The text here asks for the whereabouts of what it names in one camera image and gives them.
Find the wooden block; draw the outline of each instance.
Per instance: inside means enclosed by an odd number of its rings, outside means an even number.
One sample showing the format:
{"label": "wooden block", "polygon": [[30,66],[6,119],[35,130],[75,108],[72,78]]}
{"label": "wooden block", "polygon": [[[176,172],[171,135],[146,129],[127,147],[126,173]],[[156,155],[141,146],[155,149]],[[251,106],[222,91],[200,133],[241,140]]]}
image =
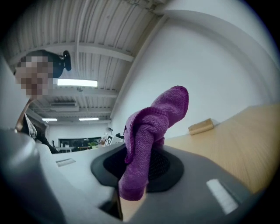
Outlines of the wooden block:
{"label": "wooden block", "polygon": [[189,134],[195,135],[214,128],[211,118],[189,127]]}

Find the purple towel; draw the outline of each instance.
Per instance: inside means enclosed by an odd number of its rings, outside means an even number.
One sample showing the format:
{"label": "purple towel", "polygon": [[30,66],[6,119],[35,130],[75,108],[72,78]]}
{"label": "purple towel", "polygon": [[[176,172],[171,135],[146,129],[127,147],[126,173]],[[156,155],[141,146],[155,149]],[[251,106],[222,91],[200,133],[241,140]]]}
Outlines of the purple towel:
{"label": "purple towel", "polygon": [[167,129],[183,119],[189,105],[186,88],[175,86],[161,94],[151,105],[132,114],[124,132],[128,163],[119,181],[119,194],[129,201],[140,200],[148,184],[153,145],[164,144]]}

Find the ceiling light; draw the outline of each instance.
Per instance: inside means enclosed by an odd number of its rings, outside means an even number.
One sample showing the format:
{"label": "ceiling light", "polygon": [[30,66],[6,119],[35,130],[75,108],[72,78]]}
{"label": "ceiling light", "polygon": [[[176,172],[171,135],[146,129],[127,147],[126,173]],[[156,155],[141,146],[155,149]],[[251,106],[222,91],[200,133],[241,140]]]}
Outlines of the ceiling light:
{"label": "ceiling light", "polygon": [[42,121],[57,121],[56,118],[42,118]]}
{"label": "ceiling light", "polygon": [[97,121],[99,118],[79,118],[80,121]]}
{"label": "ceiling light", "polygon": [[91,86],[97,87],[97,81],[81,79],[58,79],[58,86]]}

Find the white ceiling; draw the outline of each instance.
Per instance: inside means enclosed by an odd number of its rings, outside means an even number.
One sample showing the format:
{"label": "white ceiling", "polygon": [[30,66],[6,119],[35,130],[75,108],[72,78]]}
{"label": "white ceiling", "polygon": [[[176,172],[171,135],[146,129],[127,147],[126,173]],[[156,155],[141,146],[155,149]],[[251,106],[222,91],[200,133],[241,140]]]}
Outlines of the white ceiling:
{"label": "white ceiling", "polygon": [[[152,0],[43,0],[30,7],[2,43],[11,68],[32,50],[68,50],[72,70],[60,78],[95,80],[98,87],[79,92],[55,86],[30,105],[29,114],[63,121],[109,119],[134,58],[158,22],[155,5]],[[53,102],[77,102],[79,111],[55,112]]]}

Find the purple cloth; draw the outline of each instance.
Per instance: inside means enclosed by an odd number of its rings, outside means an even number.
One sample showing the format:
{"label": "purple cloth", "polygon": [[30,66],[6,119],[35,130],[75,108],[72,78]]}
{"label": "purple cloth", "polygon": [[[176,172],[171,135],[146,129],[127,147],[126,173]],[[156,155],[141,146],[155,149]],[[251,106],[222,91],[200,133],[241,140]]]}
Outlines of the purple cloth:
{"label": "purple cloth", "polygon": [[175,86],[162,93],[151,105],[132,114],[124,132],[128,163],[119,181],[119,194],[129,201],[140,200],[148,184],[153,145],[164,144],[167,129],[183,119],[189,105],[186,88]]}

